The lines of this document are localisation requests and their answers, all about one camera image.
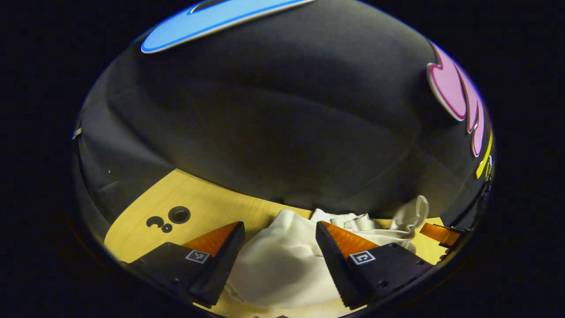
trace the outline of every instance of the white cloth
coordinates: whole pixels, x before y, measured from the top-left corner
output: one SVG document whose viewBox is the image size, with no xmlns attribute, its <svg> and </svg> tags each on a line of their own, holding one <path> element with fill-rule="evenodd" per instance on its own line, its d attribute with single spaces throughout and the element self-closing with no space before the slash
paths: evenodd
<svg viewBox="0 0 565 318">
<path fill-rule="evenodd" d="M 415 252 L 410 243 L 414 228 L 428 216 L 428 201 L 418 196 L 399 208 L 390 229 L 359 230 L 356 235 L 378 245 L 391 242 Z M 310 220 L 284 209 L 240 251 L 226 283 L 235 300 L 263 308 L 295 308 L 338 299 L 339 293 L 316 242 L 316 222 L 334 220 L 336 225 L 354 222 L 358 229 L 374 227 L 364 214 L 337 216 L 317 209 Z"/>
</svg>

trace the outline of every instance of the blue curved shape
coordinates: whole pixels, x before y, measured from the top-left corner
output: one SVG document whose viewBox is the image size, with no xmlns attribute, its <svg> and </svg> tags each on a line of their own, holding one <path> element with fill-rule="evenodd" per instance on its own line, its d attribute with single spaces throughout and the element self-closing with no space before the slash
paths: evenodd
<svg viewBox="0 0 565 318">
<path fill-rule="evenodd" d="M 314 0 L 227 0 L 192 12 L 191 6 L 160 23 L 143 41 L 143 53 L 156 53 L 232 25 Z"/>
</svg>

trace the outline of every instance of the wooden table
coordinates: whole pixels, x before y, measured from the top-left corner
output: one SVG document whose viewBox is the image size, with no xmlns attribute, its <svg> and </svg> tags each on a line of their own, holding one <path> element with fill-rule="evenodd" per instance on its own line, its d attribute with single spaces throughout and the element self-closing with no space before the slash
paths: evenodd
<svg viewBox="0 0 565 318">
<path fill-rule="evenodd" d="M 184 224 L 175 224 L 168 219 L 168 212 L 177 206 L 190 210 L 190 219 Z M 234 192 L 177 169 L 149 188 L 118 217 L 106 234 L 104 245 L 117 259 L 130 263 L 164 242 L 184 244 L 236 221 L 245 223 L 247 242 L 267 228 L 279 211 L 287 208 L 305 218 L 310 218 L 312 213 Z M 165 223 L 171 224 L 172 231 L 164 233 L 156 225 L 147 227 L 146 221 L 151 216 L 159 216 Z M 385 227 L 390 224 L 390 220 L 376 221 Z M 427 222 L 443 225 L 440 218 L 430 218 Z M 445 253 L 445 248 L 421 235 L 419 230 L 416 230 L 416 237 L 412 240 L 416 245 L 416 254 L 435 264 Z M 225 290 L 217 305 L 205 309 L 222 316 L 241 318 L 275 318 L 281 315 L 290 318 L 340 317 L 352 312 L 344 307 L 341 299 L 287 310 L 256 308 L 233 300 Z"/>
</svg>

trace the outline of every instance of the white fabric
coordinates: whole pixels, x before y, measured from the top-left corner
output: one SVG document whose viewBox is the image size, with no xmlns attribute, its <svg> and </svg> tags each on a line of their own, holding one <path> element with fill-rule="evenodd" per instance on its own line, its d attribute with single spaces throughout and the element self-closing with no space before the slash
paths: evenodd
<svg viewBox="0 0 565 318">
<path fill-rule="evenodd" d="M 399 208 L 390 229 L 359 230 L 356 235 L 378 245 L 397 243 L 411 252 L 414 228 L 428 216 L 428 202 L 418 196 Z M 339 293 L 316 242 L 316 220 L 353 222 L 358 229 L 373 227 L 364 214 L 339 216 L 317 209 L 310 220 L 284 209 L 240 251 L 226 283 L 235 300 L 263 308 L 295 308 L 338 299 Z"/>
</svg>

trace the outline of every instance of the black background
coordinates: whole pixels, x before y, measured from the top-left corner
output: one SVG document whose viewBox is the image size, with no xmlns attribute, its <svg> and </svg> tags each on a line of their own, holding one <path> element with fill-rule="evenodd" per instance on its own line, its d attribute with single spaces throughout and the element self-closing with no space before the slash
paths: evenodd
<svg viewBox="0 0 565 318">
<path fill-rule="evenodd" d="M 4 317 L 168 316 L 176 305 L 147 302 L 121 287 L 81 246 L 62 212 L 76 210 L 70 135 L 91 85 L 137 36 L 188 1 L 11 2 L 3 39 Z M 550 262 L 560 191 L 557 99 L 559 5 L 491 2 L 372 4 L 429 37 L 465 67 L 487 101 L 498 138 L 498 191 L 484 259 L 461 270 L 418 316 L 559 316 Z"/>
</svg>

